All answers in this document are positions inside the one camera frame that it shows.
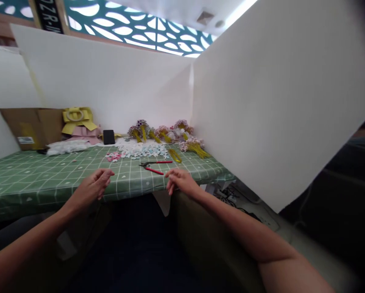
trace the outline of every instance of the cardboard box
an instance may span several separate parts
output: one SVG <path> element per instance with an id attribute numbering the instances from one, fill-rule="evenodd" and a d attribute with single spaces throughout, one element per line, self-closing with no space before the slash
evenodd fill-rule
<path id="1" fill-rule="evenodd" d="M 62 140 L 63 109 L 14 108 L 0 113 L 23 151 Z"/>

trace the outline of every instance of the white wall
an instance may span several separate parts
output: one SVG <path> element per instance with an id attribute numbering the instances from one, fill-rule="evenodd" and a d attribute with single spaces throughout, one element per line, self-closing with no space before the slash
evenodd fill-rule
<path id="1" fill-rule="evenodd" d="M 121 133 L 138 119 L 190 118 L 194 59 L 11 27 L 49 107 L 90 107 L 95 123 Z"/>
<path id="2" fill-rule="evenodd" d="M 365 120 L 362 23 L 344 0 L 259 0 L 194 63 L 197 135 L 276 212 Z"/>
<path id="3" fill-rule="evenodd" d="M 0 108 L 40 107 L 24 60 L 0 47 Z M 0 114 L 0 158 L 20 148 Z"/>

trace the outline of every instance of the hand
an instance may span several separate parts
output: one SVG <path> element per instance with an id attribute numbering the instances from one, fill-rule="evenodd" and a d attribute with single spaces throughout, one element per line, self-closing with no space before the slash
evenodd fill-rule
<path id="1" fill-rule="evenodd" d="M 82 183 L 64 204 L 62 210 L 76 215 L 85 211 L 96 199 L 100 200 L 114 173 L 110 169 L 98 169 Z"/>
<path id="2" fill-rule="evenodd" d="M 185 170 L 172 169 L 166 173 L 165 177 L 169 178 L 169 182 L 166 185 L 169 195 L 173 194 L 176 187 L 192 199 L 195 199 L 203 192 L 203 189 L 200 188 L 191 175 Z"/>

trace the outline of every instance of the teal patterned panel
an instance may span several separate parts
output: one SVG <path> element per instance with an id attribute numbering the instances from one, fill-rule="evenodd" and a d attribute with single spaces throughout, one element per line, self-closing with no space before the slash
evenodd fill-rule
<path id="1" fill-rule="evenodd" d="M 0 13 L 10 14 L 26 20 L 33 20 L 28 0 L 0 0 Z"/>
<path id="2" fill-rule="evenodd" d="M 72 30 L 176 55 L 197 57 L 216 37 L 105 0 L 66 0 Z"/>

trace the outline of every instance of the ceiling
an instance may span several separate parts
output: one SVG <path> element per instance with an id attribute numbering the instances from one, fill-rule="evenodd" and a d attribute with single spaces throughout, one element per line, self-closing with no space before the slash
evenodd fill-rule
<path id="1" fill-rule="evenodd" d="M 110 0 L 154 16 L 162 17 L 179 24 L 195 28 L 216 36 L 224 32 L 256 0 Z M 205 10 L 215 17 L 205 26 L 196 20 Z M 225 21 L 225 26 L 216 28 L 215 24 Z"/>

